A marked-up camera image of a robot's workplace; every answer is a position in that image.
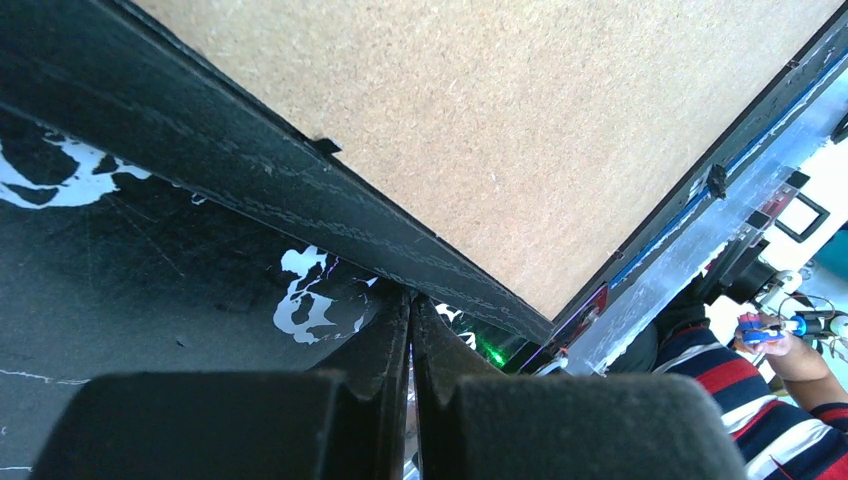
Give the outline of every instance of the transparent plastic sheet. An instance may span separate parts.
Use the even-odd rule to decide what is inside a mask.
[[[846,62],[842,58],[819,84],[839,72]],[[821,95],[811,89],[798,104],[733,166],[750,155],[759,154],[754,163],[741,173],[727,189],[727,199],[716,201],[684,230],[677,240],[625,290],[601,315],[597,323],[569,349],[566,371],[572,375],[603,374],[606,366],[618,358],[627,345],[683,289],[695,274],[731,238],[748,216],[765,203],[786,178],[788,169],[796,168],[824,146],[837,122],[848,111],[848,72],[826,88]],[[763,143],[773,136],[785,119],[805,108],[786,130],[763,150]]]

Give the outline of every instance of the wire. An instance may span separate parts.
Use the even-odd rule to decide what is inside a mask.
[[[781,318],[780,317],[780,310],[783,308],[783,304],[786,303],[787,300],[789,300],[790,298],[801,298],[801,297],[816,298],[818,300],[824,300],[825,302],[828,303],[828,305],[830,305],[830,316],[825,318],[824,321],[833,320],[834,318],[836,318],[836,305],[834,305],[833,302],[831,302],[830,300],[828,300],[824,297],[820,297],[818,295],[807,295],[805,293],[793,293],[791,295],[787,295],[786,298],[784,298],[783,301],[780,302],[780,305],[777,306],[777,319],[780,320],[780,318]]]

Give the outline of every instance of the brown fiberboard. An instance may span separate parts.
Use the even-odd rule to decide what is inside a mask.
[[[548,318],[841,4],[138,3]]]

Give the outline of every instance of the sleeve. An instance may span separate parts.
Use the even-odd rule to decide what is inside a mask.
[[[822,422],[848,433],[848,403],[826,403],[810,411]]]

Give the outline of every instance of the person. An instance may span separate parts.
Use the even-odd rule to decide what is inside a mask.
[[[718,404],[751,479],[848,479],[848,393],[821,355],[794,335],[747,347],[765,354],[798,407],[778,400],[753,364],[716,339],[693,290],[684,289],[610,372],[650,365],[655,374],[694,378]]]

